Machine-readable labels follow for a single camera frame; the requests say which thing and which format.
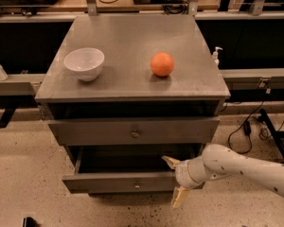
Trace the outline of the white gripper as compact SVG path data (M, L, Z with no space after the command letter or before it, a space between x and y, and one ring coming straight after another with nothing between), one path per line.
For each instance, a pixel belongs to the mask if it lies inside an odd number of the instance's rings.
M192 160L179 161L169 156L163 156L162 159L171 169L175 170L176 181L181 185L174 188L171 200L171 206L179 208L189 195L189 189L196 188L202 182L198 182L193 178L192 168L194 167L194 163Z

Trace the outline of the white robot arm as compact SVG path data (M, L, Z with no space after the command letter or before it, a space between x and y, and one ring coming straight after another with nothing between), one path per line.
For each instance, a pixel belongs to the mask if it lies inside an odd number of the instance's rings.
M174 188L171 206L178 208L191 189L208 181L217 181L238 174L260 184L284 198L284 164L240 155L219 144L207 144L196 158L180 161L163 156L175 171L178 186Z

